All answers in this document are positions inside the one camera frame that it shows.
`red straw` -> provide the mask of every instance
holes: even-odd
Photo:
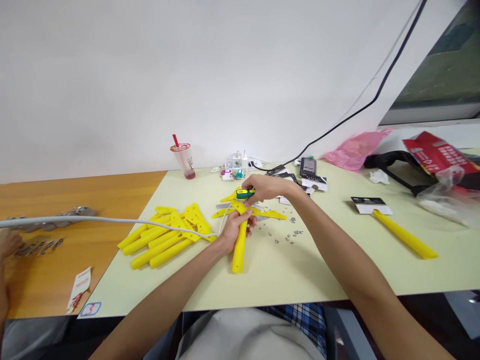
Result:
[[[179,145],[179,141],[177,140],[177,135],[173,134],[173,140],[175,141],[175,146],[179,148],[180,145]]]

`black bag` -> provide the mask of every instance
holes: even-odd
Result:
[[[425,170],[420,166],[420,164],[412,156],[412,154],[402,150],[390,151],[383,154],[367,156],[365,159],[365,162],[363,163],[363,166],[367,169],[373,169],[373,168],[381,169],[389,177],[391,177],[392,179],[396,180],[397,182],[402,184],[404,187],[409,189],[413,194],[413,196],[415,197],[426,188],[429,188],[430,186],[432,186],[432,185],[410,185],[408,182],[406,182],[405,180],[402,180],[400,177],[392,173],[388,169],[388,167],[393,165],[393,163],[397,160],[410,164],[411,167],[414,168],[416,171],[427,176],[430,179],[429,182],[431,182],[431,179],[434,179],[434,177],[432,177],[430,174],[425,172]]]

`person's right hand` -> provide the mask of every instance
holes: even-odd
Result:
[[[249,197],[245,201],[245,206],[249,207],[256,202],[263,202],[264,200],[273,199],[278,195],[287,196],[295,185],[292,181],[281,177],[267,176],[267,175],[250,175],[241,185],[242,189],[250,190],[255,188],[255,195]]]

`table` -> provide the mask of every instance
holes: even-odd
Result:
[[[298,176],[298,167],[290,169]],[[365,171],[354,173],[318,161],[317,174],[328,178],[328,192],[311,198],[336,221],[372,258],[397,295],[480,288],[479,232],[432,214],[417,205],[411,193],[398,183],[373,184]],[[230,195],[240,181],[223,182],[208,169],[197,171],[193,180],[169,171],[155,191],[140,219],[147,220],[156,206],[183,210],[198,203],[204,217],[212,220],[220,199]],[[393,210],[393,221],[403,226],[439,253],[422,260],[373,216],[360,215],[350,197],[380,197]],[[247,239],[243,274],[231,274],[231,256],[220,260],[203,279],[186,304],[185,311],[256,307],[276,304],[323,302],[346,299],[346,295],[320,256],[313,239],[293,207],[278,199],[264,203],[273,210],[296,217],[297,222],[269,219]],[[292,238],[294,230],[304,231]],[[100,280],[89,303],[101,303],[93,317],[124,316],[156,286],[202,251],[208,243],[199,240],[157,269],[148,265],[132,270],[133,256],[119,251]]]
[[[0,185],[0,219],[9,216],[53,216],[77,206],[89,206],[99,216],[136,219],[166,171]],[[65,315],[75,276],[92,267],[93,290],[117,252],[117,243],[132,224],[80,222],[52,231],[22,234],[66,237],[55,252],[9,258],[6,278],[9,319]],[[74,314],[82,309],[85,293]]]

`black cable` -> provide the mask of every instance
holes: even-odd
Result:
[[[382,92],[382,89],[384,88],[385,82],[387,82],[387,79],[389,78],[389,75],[390,75],[390,73],[392,72],[392,69],[394,68],[395,64],[396,64],[397,61],[399,60],[400,55],[402,55],[402,52],[404,51],[405,45],[407,45],[407,42],[408,42],[408,40],[409,40],[409,38],[410,38],[410,35],[411,35],[412,32],[414,31],[415,25],[417,25],[417,22],[419,21],[420,15],[422,14],[422,11],[424,10],[424,7],[425,7],[425,4],[426,4],[426,3],[427,3],[427,0],[422,0],[422,2],[420,3],[420,7],[418,8],[418,11],[417,11],[417,13],[416,13],[416,15],[415,15],[415,18],[413,19],[413,22],[411,23],[411,26],[410,26],[410,28],[408,29],[408,32],[406,33],[405,39],[403,39],[403,42],[401,43],[400,49],[398,50],[395,58],[394,58],[393,61],[391,62],[390,67],[389,67],[388,70],[386,71],[385,76],[383,77],[383,80],[381,81],[380,87],[378,88],[378,91],[376,92],[375,97],[373,98],[372,101],[370,101],[367,105],[365,105],[364,107],[362,107],[360,110],[354,112],[352,115],[350,115],[349,117],[347,117],[345,120],[342,120],[341,122],[339,122],[337,125],[335,125],[334,127],[332,127],[330,130],[328,130],[326,133],[324,133],[324,134],[323,134],[322,136],[320,136],[319,138],[317,138],[317,139],[313,140],[312,142],[310,142],[307,146],[305,146],[305,148],[301,151],[301,153],[298,154],[297,156],[295,156],[292,160],[287,161],[287,162],[283,163],[282,165],[276,166],[276,167],[274,167],[273,169],[262,169],[262,168],[256,167],[255,165],[253,165],[253,167],[254,167],[255,169],[268,172],[268,171],[275,170],[275,169],[277,169],[277,168],[283,167],[283,166],[285,166],[285,165],[287,165],[287,164],[295,161],[295,160],[298,159],[300,156],[302,156],[302,154],[309,148],[310,145],[315,144],[317,141],[323,139],[323,138],[326,137],[328,134],[330,134],[333,130],[335,130],[336,128],[338,128],[340,125],[342,125],[343,123],[347,122],[348,120],[350,120],[350,119],[353,118],[354,116],[360,114],[363,110],[365,110],[366,108],[370,107],[375,101],[377,101],[377,99],[378,99],[379,96],[380,96],[380,93]]]

